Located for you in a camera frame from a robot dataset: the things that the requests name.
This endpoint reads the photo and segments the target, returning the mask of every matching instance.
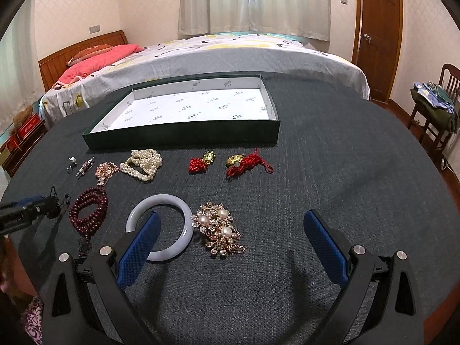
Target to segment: pillow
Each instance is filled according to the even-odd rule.
[[[73,66],[76,63],[79,63],[87,58],[91,58],[91,57],[94,57],[95,55],[108,52],[111,49],[112,49],[112,46],[108,44],[95,45],[94,47],[86,48],[78,52],[75,56],[73,56],[69,60],[69,62],[67,62],[67,66]]]
[[[123,44],[117,45],[107,53],[95,55],[94,57],[87,58],[80,63],[68,68],[64,74],[61,75],[59,80],[54,83],[53,89],[59,89],[61,87],[69,86],[78,80],[86,78],[93,72],[105,68],[105,66],[111,65],[125,57],[128,57],[132,53],[142,52],[144,49],[137,44]]]

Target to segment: white bangle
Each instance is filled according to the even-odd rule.
[[[130,163],[139,166],[147,175],[133,169],[129,165]],[[131,157],[129,157],[126,162],[120,164],[120,171],[147,182],[155,177],[157,169],[160,168],[162,164],[163,159],[156,150],[132,150]]]
[[[192,216],[192,211],[185,202],[176,196],[172,196],[171,194],[156,194],[155,196],[147,197],[138,203],[128,216],[128,221],[126,222],[126,232],[132,232],[135,230],[137,221],[148,209],[152,206],[163,204],[173,205],[182,210],[184,218],[183,230],[177,241],[169,248],[158,252],[150,252],[147,258],[149,261],[166,261],[175,257],[187,247],[193,235],[192,220],[190,218]]]

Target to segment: door frame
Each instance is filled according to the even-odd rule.
[[[358,63],[358,46],[359,46],[359,38],[361,35],[361,5],[363,3],[363,0],[356,0],[356,25],[355,25],[355,42],[353,44],[353,55],[351,57],[351,63],[356,65]],[[392,74],[392,79],[390,81],[390,87],[388,89],[388,94],[386,95],[386,100],[385,103],[388,103],[388,100],[390,98],[390,95],[392,94],[392,89],[393,85],[395,82],[395,77],[396,77],[396,71],[398,69],[398,64],[399,64],[399,55],[401,54],[401,44],[403,42],[403,1],[399,0],[399,37],[398,37],[398,45],[396,48],[396,61],[393,67],[393,74]]]

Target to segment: blue gripper pad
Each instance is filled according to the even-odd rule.
[[[161,228],[160,216],[153,212],[139,231],[133,231],[137,232],[137,235],[118,264],[116,283],[121,290],[125,290],[126,287],[133,285],[137,280],[153,245],[160,235]]]
[[[24,206],[24,205],[28,205],[28,204],[31,204],[32,202],[35,202],[35,201],[40,201],[44,199],[43,196],[33,196],[33,197],[28,197],[28,198],[25,198],[23,200],[20,200],[16,203],[16,206]]]
[[[329,280],[344,289],[348,284],[347,261],[312,211],[305,213],[304,231]]]

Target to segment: wooden floor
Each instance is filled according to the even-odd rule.
[[[388,104],[373,101],[383,109],[395,115],[405,126],[409,123],[409,114],[401,108],[393,100],[389,100]],[[417,140],[420,138],[422,128],[415,125],[412,126],[410,131]],[[432,147],[433,140],[425,136],[422,147],[429,150]],[[457,210],[460,215],[460,182],[457,176],[448,168],[441,170],[441,155],[434,163],[438,168],[444,182],[449,189],[450,194],[454,200]],[[424,322],[425,329],[425,345],[450,345],[460,344],[460,282],[457,284],[452,293],[446,298],[440,307]],[[440,333],[441,329],[445,326],[445,330]]]

